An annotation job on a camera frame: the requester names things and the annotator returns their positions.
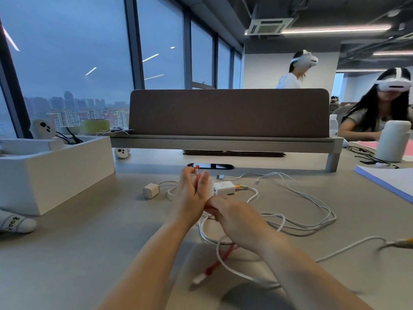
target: stack of paper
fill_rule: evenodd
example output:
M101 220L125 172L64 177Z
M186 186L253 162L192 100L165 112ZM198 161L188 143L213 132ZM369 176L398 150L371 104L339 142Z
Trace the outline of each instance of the stack of paper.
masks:
M356 166L354 171L413 203L413 169L374 169Z
M357 143L359 145L371 149L377 149L377 146L379 145L378 141L358 141ZM406 150L404 151L403 160L413 162L413 140L411 139L407 143Z

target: plastic bottle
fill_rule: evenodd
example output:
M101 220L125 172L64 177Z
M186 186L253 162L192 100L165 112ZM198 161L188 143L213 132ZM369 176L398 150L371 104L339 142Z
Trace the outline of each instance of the plastic bottle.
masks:
M337 137L338 122L337 114L330 114L330 137Z
M383 161L400 162L410 138L410 126L409 121L388 121L374 156Z

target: glass pane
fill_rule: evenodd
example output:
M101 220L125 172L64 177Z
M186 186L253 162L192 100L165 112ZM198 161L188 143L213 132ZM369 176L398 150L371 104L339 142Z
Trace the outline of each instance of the glass pane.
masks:
M341 84L343 83L344 73L337 73L334 77L333 90L331 92L332 96L340 96Z
M60 127L129 124L133 90L123 0L0 0L29 116Z
M136 0L145 89L185 89L183 14L167 0Z
M228 89L230 78L230 48L218 41L218 89Z
M16 138L12 119L10 118L2 91L0 91L0 139L1 138Z
M235 53L233 89L239 89L240 86L241 86L241 57Z
M212 86L213 41L212 37L191 22L192 81Z

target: green tape roll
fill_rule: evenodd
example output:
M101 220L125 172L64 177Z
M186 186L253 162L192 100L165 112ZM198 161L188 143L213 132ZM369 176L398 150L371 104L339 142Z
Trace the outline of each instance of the green tape roll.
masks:
M82 129L84 133L100 133L103 130L110 130L108 119L88 119L87 121L82 121Z

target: vr headset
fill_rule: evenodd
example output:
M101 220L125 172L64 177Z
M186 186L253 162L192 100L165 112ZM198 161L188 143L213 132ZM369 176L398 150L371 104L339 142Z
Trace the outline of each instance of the vr headset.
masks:
M395 78L387 78L380 81L375 82L378 86L379 91L399 91L404 93L408 91L412 86L413 83L407 79L401 77L401 68L396 67L396 77Z
M303 55L300 57L296 57L295 59L292 59L290 64L292 62L297 62L295 64L296 67L313 67L317 65L318 58L313 56L311 52L303 50Z

